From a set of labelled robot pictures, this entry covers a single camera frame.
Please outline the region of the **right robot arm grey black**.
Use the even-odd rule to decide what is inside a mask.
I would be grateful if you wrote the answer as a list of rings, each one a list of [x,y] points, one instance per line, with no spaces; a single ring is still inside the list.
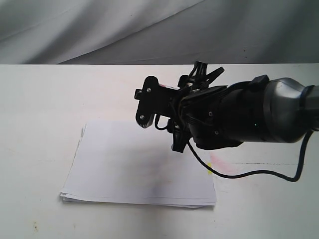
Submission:
[[[305,148],[319,128],[319,88],[291,78],[270,80],[267,75],[230,86],[213,86],[222,67],[207,72],[195,62],[182,75],[169,104],[167,130],[172,149],[183,152],[193,140],[196,147],[215,150],[244,142],[294,143]]]

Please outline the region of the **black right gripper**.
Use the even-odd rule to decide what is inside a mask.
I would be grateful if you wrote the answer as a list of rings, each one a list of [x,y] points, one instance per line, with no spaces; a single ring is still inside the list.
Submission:
[[[208,106],[211,100],[216,100],[223,94],[226,87],[209,85],[223,72],[224,68],[219,67],[207,73],[207,64],[196,61],[192,71],[180,77],[178,90],[167,101],[170,113],[166,127],[158,127],[160,116],[164,114],[157,112],[156,129],[166,129],[173,135],[173,151],[182,153],[191,138],[202,146],[210,142],[210,133],[217,128],[214,113]]]

